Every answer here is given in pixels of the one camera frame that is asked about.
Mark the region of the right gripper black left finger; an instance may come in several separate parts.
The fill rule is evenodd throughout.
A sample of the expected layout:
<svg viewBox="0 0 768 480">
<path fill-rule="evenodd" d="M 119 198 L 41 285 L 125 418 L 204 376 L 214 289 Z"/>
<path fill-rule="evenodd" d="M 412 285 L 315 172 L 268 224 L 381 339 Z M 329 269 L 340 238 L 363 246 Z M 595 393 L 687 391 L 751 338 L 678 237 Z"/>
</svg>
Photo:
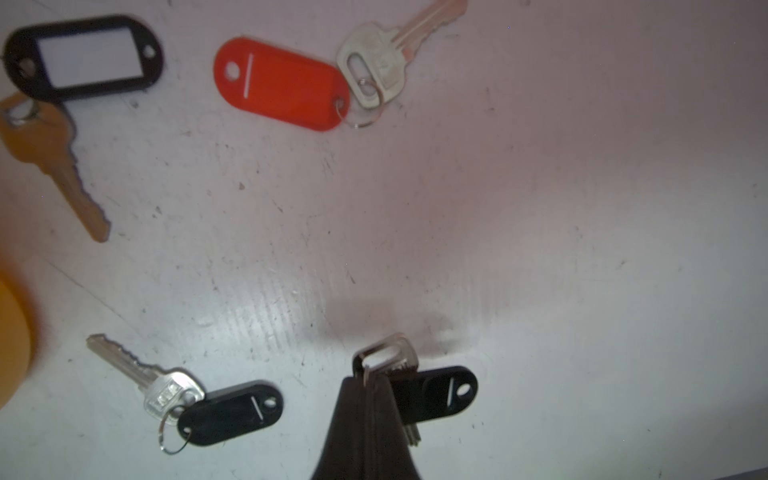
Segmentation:
<svg viewBox="0 0 768 480">
<path fill-rule="evenodd" d="M 311 479 L 362 479 L 364 474 L 364 393 L 362 380 L 345 378 L 325 443 Z"/>
</svg>

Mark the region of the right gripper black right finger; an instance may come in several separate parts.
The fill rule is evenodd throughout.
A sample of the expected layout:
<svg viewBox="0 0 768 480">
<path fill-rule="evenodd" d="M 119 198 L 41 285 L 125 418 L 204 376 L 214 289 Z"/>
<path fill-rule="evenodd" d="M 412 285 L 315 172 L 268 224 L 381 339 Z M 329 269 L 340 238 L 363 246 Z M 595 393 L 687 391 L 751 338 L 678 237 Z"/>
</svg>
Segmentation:
<svg viewBox="0 0 768 480">
<path fill-rule="evenodd" d="M 367 381 L 367 478 L 420 479 L 390 381 L 382 374 Z"/>
</svg>

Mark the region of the black tag key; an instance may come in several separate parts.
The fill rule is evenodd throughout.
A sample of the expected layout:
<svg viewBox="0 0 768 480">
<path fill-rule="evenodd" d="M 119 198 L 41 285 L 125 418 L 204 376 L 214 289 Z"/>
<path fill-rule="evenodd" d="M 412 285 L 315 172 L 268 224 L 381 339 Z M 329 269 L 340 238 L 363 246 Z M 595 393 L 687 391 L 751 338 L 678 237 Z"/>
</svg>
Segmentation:
<svg viewBox="0 0 768 480">
<path fill-rule="evenodd" d="M 8 36 L 2 64 L 18 89 L 1 101 L 3 144 L 50 177 L 90 237 L 106 242 L 111 224 L 80 178 L 64 104 L 154 85 L 164 68 L 158 37 L 120 14 L 35 24 Z"/>
<path fill-rule="evenodd" d="M 159 421 L 158 445 L 166 455 L 263 430 L 283 415 L 283 395 L 267 382 L 208 392 L 191 373 L 144 363 L 104 334 L 90 335 L 86 346 L 136 384 L 144 410 Z"/>
<path fill-rule="evenodd" d="M 466 367 L 420 370 L 417 352 L 402 333 L 358 350 L 352 357 L 352 371 L 364 380 L 375 374 L 389 379 L 411 447 L 421 442 L 419 423 L 463 412 L 479 392 L 476 375 Z"/>
</svg>

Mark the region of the yellow storage tray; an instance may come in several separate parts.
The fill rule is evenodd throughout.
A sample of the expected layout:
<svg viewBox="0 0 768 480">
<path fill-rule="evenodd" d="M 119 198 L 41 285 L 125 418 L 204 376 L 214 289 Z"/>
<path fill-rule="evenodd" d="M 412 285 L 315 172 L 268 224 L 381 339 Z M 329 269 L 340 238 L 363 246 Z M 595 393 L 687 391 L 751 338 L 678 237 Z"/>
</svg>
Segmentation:
<svg viewBox="0 0 768 480">
<path fill-rule="evenodd" d="M 1 277 L 1 407 L 25 381 L 34 351 L 28 309 L 13 285 Z"/>
</svg>

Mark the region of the orange red tag key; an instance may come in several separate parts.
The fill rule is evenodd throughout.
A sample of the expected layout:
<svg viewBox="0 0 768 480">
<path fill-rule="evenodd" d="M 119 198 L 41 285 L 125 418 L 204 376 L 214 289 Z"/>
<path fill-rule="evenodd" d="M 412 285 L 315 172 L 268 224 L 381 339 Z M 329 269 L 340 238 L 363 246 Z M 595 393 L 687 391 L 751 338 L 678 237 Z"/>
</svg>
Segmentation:
<svg viewBox="0 0 768 480">
<path fill-rule="evenodd" d="M 348 121 L 353 101 L 376 121 L 406 83 L 406 67 L 432 32 L 466 13 L 466 1 L 435 1 L 401 27 L 360 25 L 340 46 L 336 64 L 238 37 L 224 43 L 213 63 L 215 85 L 231 106 L 315 131 Z"/>
</svg>

